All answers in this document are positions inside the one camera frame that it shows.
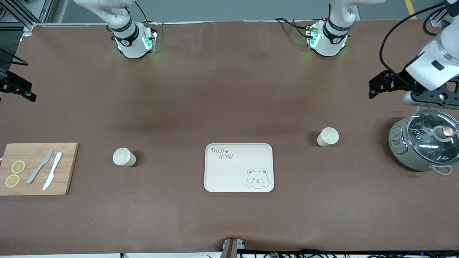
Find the white tray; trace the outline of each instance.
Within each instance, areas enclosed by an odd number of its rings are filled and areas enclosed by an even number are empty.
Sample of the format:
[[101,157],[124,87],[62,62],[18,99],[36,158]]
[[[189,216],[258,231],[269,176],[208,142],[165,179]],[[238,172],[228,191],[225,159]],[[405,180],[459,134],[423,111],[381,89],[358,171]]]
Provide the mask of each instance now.
[[267,143],[209,144],[204,188],[209,192],[272,191],[273,148]]

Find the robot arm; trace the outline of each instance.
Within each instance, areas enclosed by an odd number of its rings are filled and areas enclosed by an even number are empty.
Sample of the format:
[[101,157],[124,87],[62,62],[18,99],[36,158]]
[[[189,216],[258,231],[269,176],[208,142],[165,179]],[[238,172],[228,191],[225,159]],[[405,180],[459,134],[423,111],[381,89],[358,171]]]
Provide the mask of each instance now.
[[[444,0],[447,27],[397,74],[383,71],[370,82],[370,99],[385,91],[407,90],[407,105],[459,109],[459,0]],[[447,88],[455,84],[455,90]]]
[[330,0],[330,15],[308,27],[308,46],[323,56],[338,54],[347,40],[356,14],[352,6],[378,6],[386,0]]
[[154,52],[156,31],[140,22],[133,22],[126,10],[134,0],[74,0],[107,23],[115,35],[118,49],[128,58],[140,58]]

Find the rice cooker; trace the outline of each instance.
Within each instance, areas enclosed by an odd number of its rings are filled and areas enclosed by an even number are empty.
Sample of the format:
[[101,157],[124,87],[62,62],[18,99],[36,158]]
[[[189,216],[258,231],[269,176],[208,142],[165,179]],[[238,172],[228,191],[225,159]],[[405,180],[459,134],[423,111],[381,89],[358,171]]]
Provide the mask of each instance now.
[[451,165],[459,162],[458,130],[459,123],[451,115],[433,109],[418,110],[392,126],[389,146],[409,168],[448,175]]

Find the white cup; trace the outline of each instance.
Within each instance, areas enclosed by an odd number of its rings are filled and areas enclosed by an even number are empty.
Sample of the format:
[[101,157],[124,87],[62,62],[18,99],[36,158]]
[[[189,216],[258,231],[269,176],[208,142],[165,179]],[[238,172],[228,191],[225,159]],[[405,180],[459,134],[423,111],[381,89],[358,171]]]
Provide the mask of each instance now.
[[319,136],[317,137],[317,143],[322,147],[327,147],[332,144],[338,142],[340,135],[338,131],[336,131],[332,127],[327,127],[320,132]]
[[134,154],[126,148],[119,148],[113,154],[113,162],[118,166],[130,167],[134,165],[135,161]]

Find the knife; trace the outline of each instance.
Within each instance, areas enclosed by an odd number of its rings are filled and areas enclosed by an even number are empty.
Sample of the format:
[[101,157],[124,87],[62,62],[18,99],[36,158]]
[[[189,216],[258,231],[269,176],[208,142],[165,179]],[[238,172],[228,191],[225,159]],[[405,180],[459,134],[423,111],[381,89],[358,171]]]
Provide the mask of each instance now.
[[57,164],[61,160],[61,157],[62,157],[62,152],[58,152],[56,154],[56,158],[54,158],[54,164],[53,164],[53,167],[51,168],[50,175],[48,176],[48,179],[46,180],[46,183],[43,186],[43,189],[42,189],[43,191],[46,190],[48,188],[48,186],[50,186],[51,182],[53,181],[53,179],[54,179],[54,170],[56,170]]
[[29,178],[27,178],[26,184],[31,184],[34,181],[34,179],[37,176],[38,172],[40,171],[40,169],[43,166],[45,166],[48,163],[48,161],[50,160],[52,154],[53,154],[53,149],[50,149],[50,152],[48,152],[48,154],[46,155],[45,159],[41,162],[41,164],[38,166],[38,168],[29,176]]

